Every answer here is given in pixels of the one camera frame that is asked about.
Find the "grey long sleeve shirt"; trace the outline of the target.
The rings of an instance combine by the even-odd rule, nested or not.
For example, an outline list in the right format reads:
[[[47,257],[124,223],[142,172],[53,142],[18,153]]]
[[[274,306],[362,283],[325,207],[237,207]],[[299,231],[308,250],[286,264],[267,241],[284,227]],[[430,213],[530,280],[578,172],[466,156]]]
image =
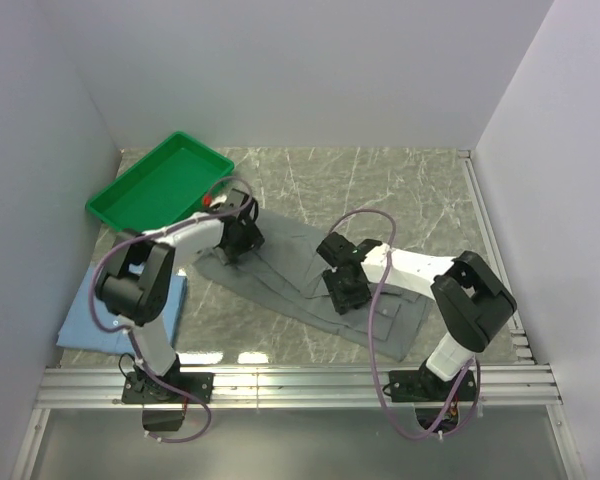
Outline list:
[[[197,272],[266,309],[366,347],[369,307],[338,314],[322,280],[327,264],[316,248],[325,233],[267,210],[259,213],[256,224],[265,239],[259,249],[235,264],[206,251],[194,262]],[[403,360],[432,307],[423,295],[386,285],[375,310],[375,351]]]

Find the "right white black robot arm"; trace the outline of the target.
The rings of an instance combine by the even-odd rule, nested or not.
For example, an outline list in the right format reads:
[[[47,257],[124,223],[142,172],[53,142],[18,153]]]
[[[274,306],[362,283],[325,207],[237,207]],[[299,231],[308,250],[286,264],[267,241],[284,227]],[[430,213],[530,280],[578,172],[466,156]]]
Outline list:
[[[377,289],[389,285],[435,301],[446,333],[407,388],[420,401],[440,400],[452,392],[461,368],[486,349],[517,310],[509,290],[472,251],[430,256],[378,240],[354,245],[333,233],[319,244],[317,254],[329,265],[322,278],[339,314],[370,303],[372,283]]]

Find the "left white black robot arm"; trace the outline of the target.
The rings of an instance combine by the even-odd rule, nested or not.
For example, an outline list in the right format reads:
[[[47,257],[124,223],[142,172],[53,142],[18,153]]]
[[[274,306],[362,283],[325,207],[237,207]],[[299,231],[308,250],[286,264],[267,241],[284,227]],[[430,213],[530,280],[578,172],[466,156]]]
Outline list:
[[[207,211],[157,230],[127,229],[95,267],[87,294],[92,322],[102,332],[128,335],[146,390],[157,401],[185,393],[179,356],[162,319],[174,268],[209,249],[220,250],[229,264],[237,262],[264,243],[257,219],[245,210]]]

